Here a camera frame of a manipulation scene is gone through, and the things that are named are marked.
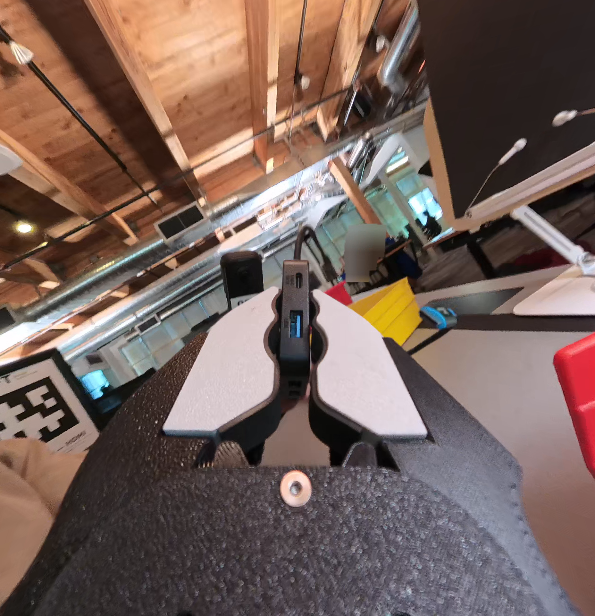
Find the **yellow plastic bin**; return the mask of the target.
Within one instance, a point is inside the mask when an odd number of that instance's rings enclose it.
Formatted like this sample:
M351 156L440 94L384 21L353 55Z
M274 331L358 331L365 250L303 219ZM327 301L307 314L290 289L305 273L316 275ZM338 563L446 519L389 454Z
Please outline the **yellow plastic bin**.
M416 296L407 278L377 290L348 306L384 338L402 346L422 322Z

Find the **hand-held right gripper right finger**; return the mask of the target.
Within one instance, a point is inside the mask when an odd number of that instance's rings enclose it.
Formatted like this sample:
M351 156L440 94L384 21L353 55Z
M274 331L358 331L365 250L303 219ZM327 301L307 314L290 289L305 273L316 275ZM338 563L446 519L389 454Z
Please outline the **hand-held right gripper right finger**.
M427 428L384 337L324 292L311 292L311 399L333 420L375 439L425 439Z

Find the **dark grey usb hub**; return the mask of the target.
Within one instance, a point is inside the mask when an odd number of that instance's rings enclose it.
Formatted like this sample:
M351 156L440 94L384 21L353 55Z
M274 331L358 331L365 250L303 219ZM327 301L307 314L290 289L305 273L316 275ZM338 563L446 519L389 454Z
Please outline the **dark grey usb hub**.
M301 259L283 263L280 297L278 363L281 392L298 400L306 391L310 374L309 263Z

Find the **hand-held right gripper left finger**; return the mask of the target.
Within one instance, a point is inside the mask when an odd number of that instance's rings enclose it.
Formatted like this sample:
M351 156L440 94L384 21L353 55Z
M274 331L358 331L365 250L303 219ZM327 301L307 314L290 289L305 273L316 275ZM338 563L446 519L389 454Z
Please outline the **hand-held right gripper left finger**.
M165 435L218 439L278 396L280 370L269 338L280 289L228 311L207 338L163 424Z

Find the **black plywood backdrop board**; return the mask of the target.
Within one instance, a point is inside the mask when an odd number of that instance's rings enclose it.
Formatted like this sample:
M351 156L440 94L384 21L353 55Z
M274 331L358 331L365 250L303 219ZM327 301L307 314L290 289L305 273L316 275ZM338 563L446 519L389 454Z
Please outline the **black plywood backdrop board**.
M457 228L478 197L529 180L595 142L595 1L418 1L430 88L424 132L439 203Z

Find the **person's beige hoodie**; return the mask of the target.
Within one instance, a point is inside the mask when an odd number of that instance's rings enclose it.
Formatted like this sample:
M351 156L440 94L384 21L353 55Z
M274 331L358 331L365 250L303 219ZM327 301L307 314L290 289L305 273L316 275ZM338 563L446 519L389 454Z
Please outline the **person's beige hoodie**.
M34 439L0 441L0 608L36 558L86 455Z

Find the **wooden support post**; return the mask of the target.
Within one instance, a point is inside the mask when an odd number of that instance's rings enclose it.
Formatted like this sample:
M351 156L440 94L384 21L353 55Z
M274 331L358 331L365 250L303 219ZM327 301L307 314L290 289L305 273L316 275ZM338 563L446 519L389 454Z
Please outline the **wooden support post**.
M340 186L344 190L348 199L353 203L356 211L359 213L364 223L381 225L382 223L378 218L378 215L366 199L363 191L356 183L352 173L349 171L342 158L332 158L332 160L328 163L328 167L333 177L339 182Z

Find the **white printed tag sign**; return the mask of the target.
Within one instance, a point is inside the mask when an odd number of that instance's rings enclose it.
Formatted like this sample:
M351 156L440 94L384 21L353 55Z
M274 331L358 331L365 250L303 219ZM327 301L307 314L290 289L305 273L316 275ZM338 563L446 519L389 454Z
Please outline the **white printed tag sign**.
M58 350L0 362L0 441L81 453L100 436L92 401Z

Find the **white stand base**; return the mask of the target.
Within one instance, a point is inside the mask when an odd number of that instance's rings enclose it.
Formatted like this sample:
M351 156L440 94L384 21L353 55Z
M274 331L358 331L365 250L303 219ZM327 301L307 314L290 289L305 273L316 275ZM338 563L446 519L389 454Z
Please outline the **white stand base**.
M514 314L595 317L595 255L572 242L528 206L516 208L510 215L570 263L563 274L518 303Z

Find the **white ceiling device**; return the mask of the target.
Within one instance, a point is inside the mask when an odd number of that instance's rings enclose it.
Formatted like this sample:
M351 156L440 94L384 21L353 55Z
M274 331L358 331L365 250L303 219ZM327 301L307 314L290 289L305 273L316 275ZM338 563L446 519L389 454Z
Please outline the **white ceiling device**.
M15 152L0 143L0 177L11 175L23 166L23 160Z

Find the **white ceiling air vent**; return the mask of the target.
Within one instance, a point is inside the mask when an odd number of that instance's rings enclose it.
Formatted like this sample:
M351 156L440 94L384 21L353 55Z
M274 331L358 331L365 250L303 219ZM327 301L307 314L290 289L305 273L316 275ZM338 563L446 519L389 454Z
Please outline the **white ceiling air vent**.
M164 242L171 242L194 227L200 227L208 219L195 201L154 223L158 236Z

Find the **small blue black device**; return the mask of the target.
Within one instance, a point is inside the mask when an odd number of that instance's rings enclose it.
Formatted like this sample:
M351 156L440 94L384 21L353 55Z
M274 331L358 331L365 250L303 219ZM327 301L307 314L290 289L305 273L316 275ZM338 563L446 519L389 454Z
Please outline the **small blue black device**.
M454 328L457 325L457 313L444 305L426 305L420 308L419 313L423 319L432 323L440 331Z

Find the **silver ventilation duct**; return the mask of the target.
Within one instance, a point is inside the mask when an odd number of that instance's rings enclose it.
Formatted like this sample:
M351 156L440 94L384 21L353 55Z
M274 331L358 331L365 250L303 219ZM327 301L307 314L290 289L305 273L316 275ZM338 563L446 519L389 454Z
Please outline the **silver ventilation duct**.
M93 270L76 276L45 297L16 310L16 323L49 323L91 304L104 293L121 288L141 272L171 258L174 253L188 248L211 234L218 227L227 227L234 221L252 215L260 205L271 201L285 186L295 187L299 180L310 179L316 171L326 167L330 158L322 151L307 151L303 164L290 162L271 174L250 182L213 203L208 217L164 240L159 234L126 250L113 259L101 261Z

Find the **red plastic divider bin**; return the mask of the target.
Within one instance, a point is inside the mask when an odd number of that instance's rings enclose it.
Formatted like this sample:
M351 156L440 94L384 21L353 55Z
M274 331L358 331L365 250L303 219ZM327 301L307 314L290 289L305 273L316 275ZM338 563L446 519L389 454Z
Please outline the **red plastic divider bin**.
M554 368L582 457L595 480L595 332L558 350Z

